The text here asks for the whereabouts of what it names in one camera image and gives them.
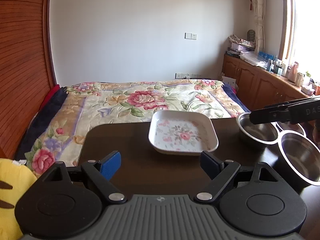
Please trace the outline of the medium steel bowl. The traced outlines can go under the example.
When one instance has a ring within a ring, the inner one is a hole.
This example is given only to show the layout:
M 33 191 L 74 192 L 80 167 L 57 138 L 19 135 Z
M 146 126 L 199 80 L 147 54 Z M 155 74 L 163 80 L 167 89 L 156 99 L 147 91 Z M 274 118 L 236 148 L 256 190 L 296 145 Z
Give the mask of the medium steel bowl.
M 240 137 L 259 146 L 274 145 L 277 143 L 279 131 L 274 123 L 251 123 L 249 113 L 242 113 L 236 118 Z

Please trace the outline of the large steel bowl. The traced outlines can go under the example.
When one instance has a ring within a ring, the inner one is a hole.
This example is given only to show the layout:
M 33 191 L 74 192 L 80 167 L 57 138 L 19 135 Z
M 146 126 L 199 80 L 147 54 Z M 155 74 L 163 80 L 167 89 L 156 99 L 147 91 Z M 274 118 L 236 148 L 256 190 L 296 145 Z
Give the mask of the large steel bowl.
M 287 178 L 302 187 L 319 186 L 319 148 L 296 131 L 282 131 L 278 137 L 279 162 Z

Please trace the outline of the floral square plate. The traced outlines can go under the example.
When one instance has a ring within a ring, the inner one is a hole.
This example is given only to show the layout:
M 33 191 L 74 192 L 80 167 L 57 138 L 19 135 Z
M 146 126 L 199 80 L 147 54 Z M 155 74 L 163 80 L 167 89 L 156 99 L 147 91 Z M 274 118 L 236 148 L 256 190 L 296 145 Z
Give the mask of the floral square plate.
M 153 114 L 148 139 L 162 154 L 199 156 L 219 146 L 210 118 L 196 112 L 163 110 Z

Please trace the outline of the small steel bowl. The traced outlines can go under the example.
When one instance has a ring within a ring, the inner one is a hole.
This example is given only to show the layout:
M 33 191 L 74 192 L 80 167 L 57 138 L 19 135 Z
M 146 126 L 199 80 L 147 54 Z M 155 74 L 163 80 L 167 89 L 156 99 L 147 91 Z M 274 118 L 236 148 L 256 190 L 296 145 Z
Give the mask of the small steel bowl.
M 276 122 L 276 126 L 280 131 L 296 131 L 303 136 L 306 136 L 304 128 L 300 124 L 291 124 L 290 122 Z

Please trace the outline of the wooden cabinet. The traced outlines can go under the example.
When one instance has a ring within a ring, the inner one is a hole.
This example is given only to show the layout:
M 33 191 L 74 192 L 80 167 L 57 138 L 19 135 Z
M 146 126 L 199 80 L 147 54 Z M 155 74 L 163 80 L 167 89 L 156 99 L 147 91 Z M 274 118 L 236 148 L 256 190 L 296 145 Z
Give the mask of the wooden cabinet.
M 222 73 L 236 79 L 236 96 L 249 109 L 306 98 L 307 95 L 283 76 L 267 72 L 241 59 L 224 55 Z

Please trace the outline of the floral bed quilt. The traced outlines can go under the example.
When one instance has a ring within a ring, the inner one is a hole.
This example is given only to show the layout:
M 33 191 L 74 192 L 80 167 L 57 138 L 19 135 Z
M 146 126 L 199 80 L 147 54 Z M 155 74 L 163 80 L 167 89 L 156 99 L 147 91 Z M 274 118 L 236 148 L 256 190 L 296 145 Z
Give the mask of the floral bed quilt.
M 217 80 L 83 82 L 67 87 L 67 94 L 48 128 L 24 154 L 36 176 L 56 161 L 77 165 L 86 134 L 102 124 L 148 122 L 162 110 L 199 112 L 211 119 L 247 111 L 235 89 Z

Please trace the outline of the white paper bag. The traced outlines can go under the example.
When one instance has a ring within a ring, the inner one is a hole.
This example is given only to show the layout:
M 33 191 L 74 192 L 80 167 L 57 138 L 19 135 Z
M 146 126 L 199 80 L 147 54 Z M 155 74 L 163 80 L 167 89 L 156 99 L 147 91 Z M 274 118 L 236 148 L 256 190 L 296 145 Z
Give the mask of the white paper bag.
M 224 84 L 228 84 L 229 86 L 236 88 L 236 79 L 227 76 L 222 76 L 222 81 Z

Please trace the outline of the dark blue blanket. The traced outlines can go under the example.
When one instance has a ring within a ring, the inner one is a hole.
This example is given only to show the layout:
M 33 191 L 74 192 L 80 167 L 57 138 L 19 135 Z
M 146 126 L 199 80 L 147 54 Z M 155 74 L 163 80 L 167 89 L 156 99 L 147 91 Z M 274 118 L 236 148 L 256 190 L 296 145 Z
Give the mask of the dark blue blanket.
M 18 146 L 14 160 L 25 159 L 24 154 L 31 151 L 36 139 L 48 128 L 51 120 L 62 107 L 67 95 L 67 87 L 60 86 L 60 89 L 43 109 L 37 112 Z

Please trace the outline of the yellow plush toy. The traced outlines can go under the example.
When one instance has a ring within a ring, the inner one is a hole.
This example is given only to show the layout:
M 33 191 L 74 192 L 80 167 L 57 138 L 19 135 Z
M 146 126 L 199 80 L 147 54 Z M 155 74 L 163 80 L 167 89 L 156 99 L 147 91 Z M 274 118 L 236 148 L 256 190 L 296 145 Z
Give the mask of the yellow plush toy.
M 1 159 L 1 239 L 22 236 L 15 218 L 15 205 L 36 180 L 28 167 L 14 160 Z

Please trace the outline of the pile of folded cloth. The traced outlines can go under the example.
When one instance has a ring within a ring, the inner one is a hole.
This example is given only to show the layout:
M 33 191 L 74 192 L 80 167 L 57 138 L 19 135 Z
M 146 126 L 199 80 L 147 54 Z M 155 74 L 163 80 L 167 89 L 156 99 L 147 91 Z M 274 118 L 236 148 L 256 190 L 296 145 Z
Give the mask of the pile of folded cloth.
M 242 46 L 255 48 L 255 42 L 244 40 L 242 38 L 237 37 L 236 35 L 229 35 L 228 39 L 231 43 L 236 43 Z

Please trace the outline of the red cloth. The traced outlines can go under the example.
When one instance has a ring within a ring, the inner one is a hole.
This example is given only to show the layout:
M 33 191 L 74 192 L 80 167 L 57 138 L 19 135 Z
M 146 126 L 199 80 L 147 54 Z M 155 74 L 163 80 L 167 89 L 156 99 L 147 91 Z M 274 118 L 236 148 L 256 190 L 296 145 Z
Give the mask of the red cloth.
M 60 89 L 60 85 L 55 85 L 48 94 L 44 97 L 43 102 L 39 107 L 39 111 L 43 109 L 43 107 L 48 103 L 48 101 L 54 96 L 54 94 Z

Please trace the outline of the wooden slatted headboard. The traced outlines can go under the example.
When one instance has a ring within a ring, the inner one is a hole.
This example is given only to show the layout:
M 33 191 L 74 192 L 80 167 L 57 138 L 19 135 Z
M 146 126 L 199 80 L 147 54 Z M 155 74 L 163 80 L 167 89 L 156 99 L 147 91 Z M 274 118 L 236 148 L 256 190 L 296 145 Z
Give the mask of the wooden slatted headboard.
M 1 157 L 13 158 L 29 123 L 56 85 L 50 0 L 1 0 Z

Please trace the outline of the patterned curtain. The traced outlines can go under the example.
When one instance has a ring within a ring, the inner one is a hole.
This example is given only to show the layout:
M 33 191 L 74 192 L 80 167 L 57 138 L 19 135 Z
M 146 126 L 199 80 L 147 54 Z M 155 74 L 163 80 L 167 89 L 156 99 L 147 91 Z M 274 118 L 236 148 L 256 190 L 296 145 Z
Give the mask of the patterned curtain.
M 265 51 L 266 0 L 252 0 L 255 23 L 255 52 Z

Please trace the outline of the wall power outlet strip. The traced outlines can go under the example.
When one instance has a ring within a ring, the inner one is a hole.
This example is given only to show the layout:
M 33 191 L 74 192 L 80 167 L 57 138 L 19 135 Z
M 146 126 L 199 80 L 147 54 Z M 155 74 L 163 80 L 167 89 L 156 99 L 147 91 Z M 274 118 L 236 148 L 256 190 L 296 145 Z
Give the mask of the wall power outlet strip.
M 176 73 L 175 79 L 200 79 L 200 74 Z

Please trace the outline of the wall light switch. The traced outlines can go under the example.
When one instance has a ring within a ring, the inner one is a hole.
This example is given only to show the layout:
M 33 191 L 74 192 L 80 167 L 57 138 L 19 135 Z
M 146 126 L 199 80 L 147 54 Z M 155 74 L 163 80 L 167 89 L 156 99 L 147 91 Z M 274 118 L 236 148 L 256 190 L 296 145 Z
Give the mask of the wall light switch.
M 185 33 L 184 38 L 188 40 L 197 40 L 197 34 Z

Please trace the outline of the window frame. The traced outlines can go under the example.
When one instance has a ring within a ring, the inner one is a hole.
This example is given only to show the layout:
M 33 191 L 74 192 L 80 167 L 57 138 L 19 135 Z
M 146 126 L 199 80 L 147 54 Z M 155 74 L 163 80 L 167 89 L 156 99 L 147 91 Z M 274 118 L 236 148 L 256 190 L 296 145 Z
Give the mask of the window frame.
M 292 0 L 283 0 L 283 23 L 280 39 L 279 58 L 286 60 L 289 58 L 291 47 L 293 25 Z

